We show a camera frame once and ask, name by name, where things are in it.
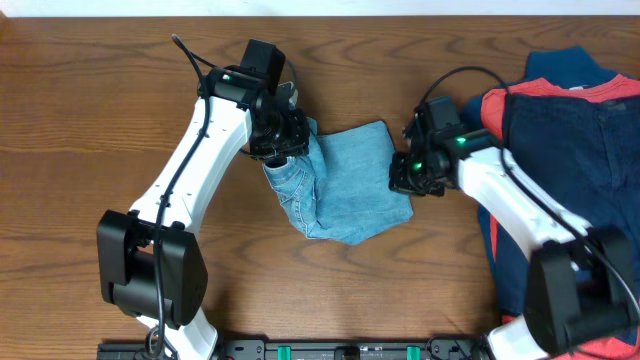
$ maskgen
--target red garment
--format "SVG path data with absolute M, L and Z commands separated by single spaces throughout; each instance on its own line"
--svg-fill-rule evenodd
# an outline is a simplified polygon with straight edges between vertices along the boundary
M 509 87 L 512 94 L 522 94 L 528 96 L 557 96 L 585 99 L 591 103 L 601 103 L 607 100 L 625 98 L 640 95 L 640 81 L 629 79 L 622 75 L 617 75 L 611 81 L 589 89 L 563 89 L 552 85 L 546 79 L 520 83 Z M 482 98 L 482 123 L 494 136 L 502 140 L 502 115 L 504 113 L 505 95 L 504 89 L 493 89 Z M 494 261 L 496 259 L 498 241 L 498 221 L 493 215 L 490 218 L 491 250 Z M 502 322 L 506 324 L 514 318 L 503 316 Z M 640 354 L 629 358 L 640 347 L 640 333 L 636 341 L 636 346 L 628 345 L 616 338 L 605 338 L 591 341 L 580 346 L 582 351 L 596 354 L 606 358 L 638 359 Z M 562 355 L 556 360 L 592 360 L 591 356 L 574 353 Z
M 551 85 L 546 79 L 520 83 L 509 87 L 512 94 L 529 96 L 563 96 L 585 99 L 591 103 L 640 95 L 640 81 L 617 75 L 611 81 L 589 89 L 567 90 Z M 504 89 L 493 89 L 482 98 L 482 124 L 489 132 L 502 140 L 502 114 L 504 112 Z

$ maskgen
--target folded blue cloth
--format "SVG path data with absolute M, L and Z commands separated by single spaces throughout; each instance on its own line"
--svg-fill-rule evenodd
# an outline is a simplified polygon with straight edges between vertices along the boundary
M 309 119 L 309 155 L 264 166 L 291 224 L 309 239 L 356 245 L 413 215 L 407 195 L 389 190 L 393 143 L 383 121 L 317 135 Z

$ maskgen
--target wooden surface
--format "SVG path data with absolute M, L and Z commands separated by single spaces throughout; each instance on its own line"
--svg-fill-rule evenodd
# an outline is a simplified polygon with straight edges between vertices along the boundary
M 147 189 L 191 117 L 196 80 L 171 33 L 221 65 L 250 37 L 277 44 L 321 132 L 382 118 L 400 148 L 425 89 L 457 66 L 514 81 L 529 51 L 580 44 L 640 75 L 637 18 L 12 19 L 0 41 L 0 358 L 89 359 L 101 341 L 146 333 L 100 297 L 95 227 Z M 492 85 L 459 75 L 438 92 L 462 104 Z M 273 339 L 492 328 L 476 204 L 450 192 L 413 206 L 408 224 L 359 246 L 305 240 L 259 164 L 237 157 L 202 228 L 209 320 Z

